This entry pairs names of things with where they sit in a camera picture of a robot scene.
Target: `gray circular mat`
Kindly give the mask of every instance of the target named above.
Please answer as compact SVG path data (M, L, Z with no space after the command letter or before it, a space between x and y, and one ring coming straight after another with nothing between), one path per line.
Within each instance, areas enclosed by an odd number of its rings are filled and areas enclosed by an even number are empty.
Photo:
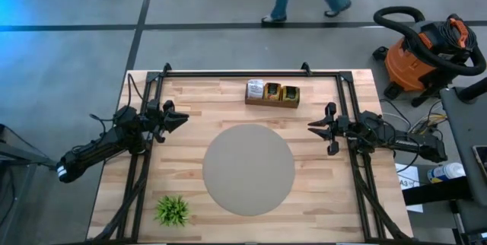
M210 196L237 215L261 215L279 206L294 182L287 143L264 126L244 124L218 135L203 161Z

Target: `orange shop vacuum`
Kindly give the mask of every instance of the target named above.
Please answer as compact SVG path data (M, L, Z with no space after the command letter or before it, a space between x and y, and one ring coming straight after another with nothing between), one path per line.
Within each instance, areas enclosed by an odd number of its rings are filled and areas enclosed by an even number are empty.
M388 14L407 14L415 23L386 19ZM426 21L416 8L394 6L374 14L374 21L404 37L389 49L382 46L372 56L384 61L390 83L384 95L393 100L404 91L421 91L411 104L418 107L429 97L439 97L439 90L458 75L474 76L485 71L485 59L477 46L476 35L456 14L446 21ZM465 65L471 58L473 66Z

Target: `black metal frame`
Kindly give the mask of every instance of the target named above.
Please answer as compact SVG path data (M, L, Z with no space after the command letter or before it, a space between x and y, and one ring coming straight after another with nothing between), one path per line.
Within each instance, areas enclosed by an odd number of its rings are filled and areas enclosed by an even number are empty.
M345 99L345 90L343 83L345 82L349 88L350 99L352 103L352 110L355 118L358 118L360 113L357 95L355 93L355 85L353 81L352 72L350 71L340 71L340 72L312 72L310 66L305 62L301 66L301 70L297 71L171 71L169 64L164 66L162 72L148 72L145 82L145 90L143 99L148 100L151 91L151 85L153 81L157 82L157 88L155 93L155 99L160 99L162 92L162 84L164 78L201 78L201 77L328 77L335 78L336 86L338 89L339 102L342 111L342 115L348 116L349 111L347 107L347 102ZM146 110L146 101L142 101L141 113ZM142 218L142 207L144 204L145 196L145 186L148 179L148 169L151 159L153 138L150 138L149 144L150 148L143 154L143 164L140 176L133 185L135 180L135 169L137 167L138 158L140 155L133 155L130 161L129 173L127 176L126 189L123 196L123 203L120 209L117 211L110 223L105 227L101 234L95 237L93 240L86 240L81 243L70 243L72 244L134 244L138 243L138 231L140 228L141 218ZM364 155L364 170L366 175L366 182L363 180L358 166L358 153L349 147L349 157L351 162L352 175L355 184L355 193L357 196L358 203L358 213L361 219L361 225L363 229L364 242L365 243L379 243L379 244L439 244L439 243L426 243L413 241L412 239L401 239L406 237L404 234L392 234L398 240L387 239L384 225L393 224L392 220L388 217L387 213L380 207L380 203L377 199L377 189L375 186L374 175L372 173L371 158L370 156ZM374 209L374 220L377 226L377 237L372 237L371 228L368 222L367 207L365 205L364 196L369 200ZM137 203L135 207L135 215L132 226L132 232L130 236L125 235L126 229L126 219L127 213L130 205L137 198ZM118 228L116 233L116 239L110 239L115 229Z

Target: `shoe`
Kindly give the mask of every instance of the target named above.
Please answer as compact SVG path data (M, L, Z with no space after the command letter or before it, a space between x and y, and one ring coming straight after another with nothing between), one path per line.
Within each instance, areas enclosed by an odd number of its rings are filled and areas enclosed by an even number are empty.
M328 18L334 18L336 16L338 16L342 11L345 11L347 9L350 8L350 6L352 6L352 2L349 1L348 4L346 4L342 9L340 9L339 11L332 11L332 10L329 10L329 11L325 11L325 17L328 17Z
M287 19L288 18L286 16L281 17L279 19L275 19L275 18L272 18L271 15L267 15L267 16L263 17L260 21L263 23L271 24L271 23L285 22Z

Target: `green plant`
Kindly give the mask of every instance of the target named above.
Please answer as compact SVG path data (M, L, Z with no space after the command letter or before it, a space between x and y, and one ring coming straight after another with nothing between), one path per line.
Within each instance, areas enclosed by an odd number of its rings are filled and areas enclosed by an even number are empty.
M182 196L165 196L158 200L155 220L159 220L161 225L184 227L188 213L188 202Z

